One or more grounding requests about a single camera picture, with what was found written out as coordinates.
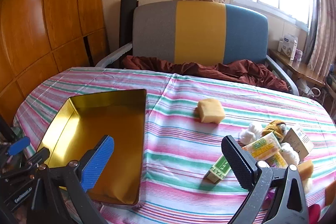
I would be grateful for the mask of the green tea box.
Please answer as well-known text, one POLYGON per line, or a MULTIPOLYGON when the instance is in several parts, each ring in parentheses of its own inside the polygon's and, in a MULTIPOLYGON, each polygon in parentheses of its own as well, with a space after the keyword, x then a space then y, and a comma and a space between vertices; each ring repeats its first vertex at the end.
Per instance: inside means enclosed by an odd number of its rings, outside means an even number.
POLYGON ((213 184, 217 184, 228 175, 230 170, 231 167, 227 159, 222 155, 208 170, 205 175, 205 179, 209 180, 213 184))

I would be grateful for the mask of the yellow snack packet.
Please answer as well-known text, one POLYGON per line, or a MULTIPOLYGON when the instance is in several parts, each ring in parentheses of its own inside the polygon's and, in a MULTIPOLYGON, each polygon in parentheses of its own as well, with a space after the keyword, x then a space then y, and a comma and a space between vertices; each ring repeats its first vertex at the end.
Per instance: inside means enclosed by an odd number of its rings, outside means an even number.
POLYGON ((281 146, 274 133, 270 132, 260 139, 245 145, 242 149, 249 152, 257 161, 266 161, 278 153, 281 146))
POLYGON ((283 156, 280 154, 280 152, 275 153, 273 156, 266 159, 266 162, 270 167, 274 168, 284 168, 286 169, 288 167, 287 162, 283 158, 283 156))

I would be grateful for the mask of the small white plastic bag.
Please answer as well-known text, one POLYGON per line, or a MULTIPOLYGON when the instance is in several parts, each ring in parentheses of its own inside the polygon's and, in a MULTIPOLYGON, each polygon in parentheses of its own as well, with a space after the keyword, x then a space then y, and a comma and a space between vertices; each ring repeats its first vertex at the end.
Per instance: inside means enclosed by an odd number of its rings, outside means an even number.
POLYGON ((242 129, 239 134, 239 141, 248 145, 261 137, 263 127, 259 123, 250 123, 248 128, 242 129))

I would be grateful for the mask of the large white plastic bag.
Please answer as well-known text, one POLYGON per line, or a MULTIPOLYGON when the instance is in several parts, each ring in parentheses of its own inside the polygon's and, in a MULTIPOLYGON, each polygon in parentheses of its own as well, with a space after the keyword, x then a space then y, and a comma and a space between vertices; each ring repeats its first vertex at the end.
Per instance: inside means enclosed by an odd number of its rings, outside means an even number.
POLYGON ((289 143, 281 143, 280 154, 288 165, 299 165, 299 155, 289 143))

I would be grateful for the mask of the yellow knit glove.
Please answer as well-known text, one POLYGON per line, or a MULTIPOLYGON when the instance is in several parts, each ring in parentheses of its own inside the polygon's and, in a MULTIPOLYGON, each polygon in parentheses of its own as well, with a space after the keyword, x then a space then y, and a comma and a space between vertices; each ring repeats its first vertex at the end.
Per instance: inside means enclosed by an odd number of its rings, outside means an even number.
POLYGON ((273 133, 277 140, 281 143, 286 135, 286 123, 281 120, 271 121, 262 131, 261 135, 265 136, 273 133))

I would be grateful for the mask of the tall yellow sponge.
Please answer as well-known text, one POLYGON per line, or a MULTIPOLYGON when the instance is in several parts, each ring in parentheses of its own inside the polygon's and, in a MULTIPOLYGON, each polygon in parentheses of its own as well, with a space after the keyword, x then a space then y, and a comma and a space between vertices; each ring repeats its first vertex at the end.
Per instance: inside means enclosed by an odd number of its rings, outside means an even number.
POLYGON ((311 178, 314 170, 314 165, 312 160, 307 160, 302 163, 300 163, 297 166, 299 176, 302 181, 307 180, 308 178, 311 178))

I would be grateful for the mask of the beige cardboard box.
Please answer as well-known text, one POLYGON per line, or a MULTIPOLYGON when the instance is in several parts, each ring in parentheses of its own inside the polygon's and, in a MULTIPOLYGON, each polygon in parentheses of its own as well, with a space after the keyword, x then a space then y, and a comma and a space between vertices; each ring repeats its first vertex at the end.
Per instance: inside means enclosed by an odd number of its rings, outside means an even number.
POLYGON ((314 148, 308 135, 299 127, 290 128, 286 133, 283 142, 291 145, 291 147, 298 153, 301 161, 303 161, 314 148))

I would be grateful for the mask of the yellow sponge block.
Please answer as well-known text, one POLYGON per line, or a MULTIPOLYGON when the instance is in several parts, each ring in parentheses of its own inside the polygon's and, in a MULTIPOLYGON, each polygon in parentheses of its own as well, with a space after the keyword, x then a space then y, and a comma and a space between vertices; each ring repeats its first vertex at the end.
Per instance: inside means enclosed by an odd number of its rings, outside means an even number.
POLYGON ((224 108, 221 102, 216 99, 207 98, 200 100, 197 105, 197 111, 202 123, 220 124, 225 118, 224 108))

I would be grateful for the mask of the gold metal tin box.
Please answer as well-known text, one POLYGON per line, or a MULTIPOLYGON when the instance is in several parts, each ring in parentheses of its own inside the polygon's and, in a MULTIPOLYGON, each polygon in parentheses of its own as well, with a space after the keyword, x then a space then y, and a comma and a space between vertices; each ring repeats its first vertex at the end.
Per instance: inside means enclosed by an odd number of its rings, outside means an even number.
POLYGON ((68 98, 39 149, 50 168, 73 162, 92 200, 136 206, 140 200, 145 141, 146 90, 132 89, 68 98))

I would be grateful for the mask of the striped bed sheet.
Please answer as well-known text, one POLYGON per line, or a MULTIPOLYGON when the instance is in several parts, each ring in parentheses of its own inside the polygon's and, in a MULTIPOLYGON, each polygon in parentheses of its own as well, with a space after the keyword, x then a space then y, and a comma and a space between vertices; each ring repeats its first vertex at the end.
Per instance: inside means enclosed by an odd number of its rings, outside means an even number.
POLYGON ((309 205, 325 203, 335 180, 335 125, 316 101, 265 88, 199 77, 148 71, 71 68, 35 88, 19 106, 14 125, 37 149, 67 98, 110 90, 145 89, 146 126, 141 205, 136 209, 99 206, 108 223, 227 223, 246 197, 233 173, 218 184, 203 177, 221 155, 224 136, 238 137, 252 122, 280 119, 298 126, 314 148, 309 205), (200 100, 220 101, 225 118, 202 123, 200 100))

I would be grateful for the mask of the orange sponge at edge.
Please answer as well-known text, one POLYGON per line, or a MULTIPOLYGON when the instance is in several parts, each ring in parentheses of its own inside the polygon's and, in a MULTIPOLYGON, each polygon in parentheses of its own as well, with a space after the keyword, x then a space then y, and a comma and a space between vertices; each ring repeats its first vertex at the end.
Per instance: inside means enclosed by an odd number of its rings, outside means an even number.
POLYGON ((325 206, 331 205, 331 203, 335 199, 335 194, 336 194, 336 181, 333 181, 325 189, 325 206))

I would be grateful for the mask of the maroon blanket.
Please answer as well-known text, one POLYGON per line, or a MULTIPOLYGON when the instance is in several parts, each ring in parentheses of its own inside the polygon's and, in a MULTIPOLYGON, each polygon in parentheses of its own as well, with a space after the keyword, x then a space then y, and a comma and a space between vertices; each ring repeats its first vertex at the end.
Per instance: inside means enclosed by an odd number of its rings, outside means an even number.
POLYGON ((289 92, 286 82, 276 77, 265 65, 256 64, 247 59, 234 61, 227 65, 218 63, 204 66, 198 63, 174 64, 156 57, 126 56, 122 64, 126 69, 175 73, 182 76, 230 81, 279 92, 289 92))

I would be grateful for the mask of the wooden side shelf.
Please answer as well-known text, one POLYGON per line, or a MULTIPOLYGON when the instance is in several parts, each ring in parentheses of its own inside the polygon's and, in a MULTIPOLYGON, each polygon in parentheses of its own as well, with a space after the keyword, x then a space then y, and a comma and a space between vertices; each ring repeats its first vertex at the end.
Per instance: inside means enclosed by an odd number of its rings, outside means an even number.
POLYGON ((309 69, 306 64, 297 61, 291 61, 288 57, 275 50, 268 50, 268 52, 272 59, 279 61, 282 65, 284 65, 284 67, 286 67, 286 69, 291 71, 294 80, 303 79, 322 88, 325 86, 324 78, 319 77, 319 75, 309 69))

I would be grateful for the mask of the purple jar on sill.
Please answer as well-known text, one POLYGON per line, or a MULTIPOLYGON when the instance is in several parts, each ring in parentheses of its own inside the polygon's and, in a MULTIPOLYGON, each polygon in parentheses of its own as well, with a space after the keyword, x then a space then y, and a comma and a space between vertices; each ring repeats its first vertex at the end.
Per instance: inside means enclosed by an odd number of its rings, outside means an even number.
POLYGON ((294 61, 301 62, 303 56, 303 51, 296 49, 295 50, 295 55, 294 55, 294 61))

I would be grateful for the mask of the white box on sill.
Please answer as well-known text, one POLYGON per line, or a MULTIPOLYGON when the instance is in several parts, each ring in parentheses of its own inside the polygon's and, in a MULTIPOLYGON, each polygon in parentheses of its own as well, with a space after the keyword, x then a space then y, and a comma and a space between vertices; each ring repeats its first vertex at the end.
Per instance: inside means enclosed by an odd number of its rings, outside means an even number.
POLYGON ((288 57, 290 61, 294 60, 297 49, 298 37, 286 34, 278 43, 277 51, 288 57))

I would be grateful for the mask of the grey yellow blue chair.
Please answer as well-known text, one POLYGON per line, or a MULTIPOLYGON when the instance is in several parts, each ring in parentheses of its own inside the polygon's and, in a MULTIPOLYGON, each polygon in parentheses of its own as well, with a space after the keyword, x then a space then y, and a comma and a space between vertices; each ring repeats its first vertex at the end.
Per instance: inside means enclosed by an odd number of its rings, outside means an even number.
POLYGON ((138 6, 133 16, 132 43, 97 63, 105 68, 122 55, 157 57, 174 64, 229 64, 250 60, 268 64, 293 95, 298 88, 267 54, 268 20, 259 12, 230 4, 165 1, 138 6))

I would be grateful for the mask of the wooden wardrobe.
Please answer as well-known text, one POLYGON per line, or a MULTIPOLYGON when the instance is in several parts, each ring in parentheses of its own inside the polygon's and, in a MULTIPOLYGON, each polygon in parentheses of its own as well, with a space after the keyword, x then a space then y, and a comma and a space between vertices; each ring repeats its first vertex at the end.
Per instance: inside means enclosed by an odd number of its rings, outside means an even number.
POLYGON ((1 116, 44 80, 109 53, 102 0, 1 0, 1 116))

